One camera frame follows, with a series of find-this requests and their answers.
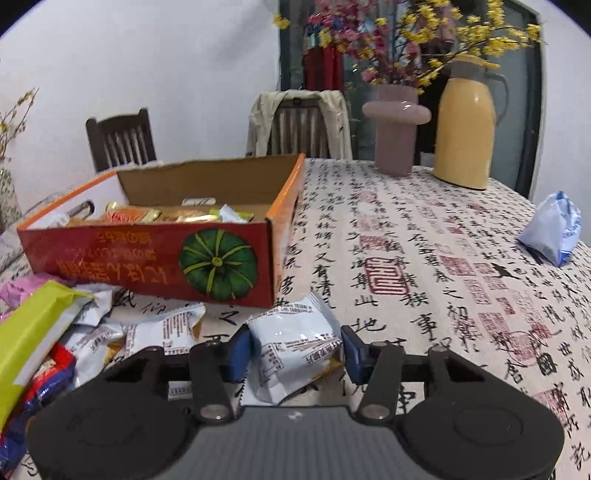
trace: gold wrapper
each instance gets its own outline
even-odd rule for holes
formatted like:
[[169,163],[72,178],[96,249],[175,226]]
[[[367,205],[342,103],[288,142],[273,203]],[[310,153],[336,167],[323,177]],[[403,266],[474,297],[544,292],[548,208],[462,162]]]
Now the gold wrapper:
[[109,202],[100,220],[106,223],[148,223],[155,221],[161,214],[162,211],[151,207],[135,207]]
[[180,209],[177,207],[163,208],[162,215],[158,217],[159,222],[175,223],[209,223],[218,222],[218,215],[210,215],[202,210]]

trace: calligraphy tablecloth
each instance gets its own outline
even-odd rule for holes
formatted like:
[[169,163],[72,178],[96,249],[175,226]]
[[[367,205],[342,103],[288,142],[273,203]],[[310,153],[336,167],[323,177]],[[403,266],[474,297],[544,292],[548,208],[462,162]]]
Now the calligraphy tablecloth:
[[[416,167],[404,179],[371,163],[308,160],[279,303],[315,289],[366,342],[388,340],[407,353],[444,345],[546,405],[566,444],[558,480],[589,480],[591,462],[591,259],[579,243],[556,268],[515,242],[533,205],[495,180],[461,189]],[[126,293],[112,320],[135,322],[185,305]],[[207,305],[202,340],[227,339],[259,312]],[[342,371],[286,401],[348,404],[363,387]],[[241,390],[230,392],[235,402]],[[405,384],[398,411],[423,399]],[[26,457],[15,477],[35,476]]]

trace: green pumpkin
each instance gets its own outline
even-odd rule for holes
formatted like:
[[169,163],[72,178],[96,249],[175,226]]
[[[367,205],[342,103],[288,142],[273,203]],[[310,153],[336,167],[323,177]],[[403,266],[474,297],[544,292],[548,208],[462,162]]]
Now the green pumpkin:
[[178,263],[195,290],[217,301],[246,297],[258,280],[252,245],[220,228],[189,235]]

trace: white wall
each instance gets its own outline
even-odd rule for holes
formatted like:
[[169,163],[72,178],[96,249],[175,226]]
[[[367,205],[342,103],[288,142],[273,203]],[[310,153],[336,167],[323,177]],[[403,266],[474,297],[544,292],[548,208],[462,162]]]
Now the white wall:
[[44,0],[0,38],[0,109],[40,88],[11,145],[23,209],[93,172],[85,122],[150,112],[159,160],[243,156],[277,88],[276,0]]
[[591,241],[591,38],[547,0],[522,0],[543,27],[544,123],[531,200],[564,190],[583,214],[582,240]]

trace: pink vase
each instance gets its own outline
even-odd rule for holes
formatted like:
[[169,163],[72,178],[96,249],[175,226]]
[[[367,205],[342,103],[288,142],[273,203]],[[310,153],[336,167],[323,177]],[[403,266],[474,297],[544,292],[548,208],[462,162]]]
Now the pink vase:
[[376,100],[363,106],[376,120],[374,162],[393,177],[410,175],[414,164],[417,125],[431,120],[431,111],[418,104],[417,91],[407,85],[378,85]]

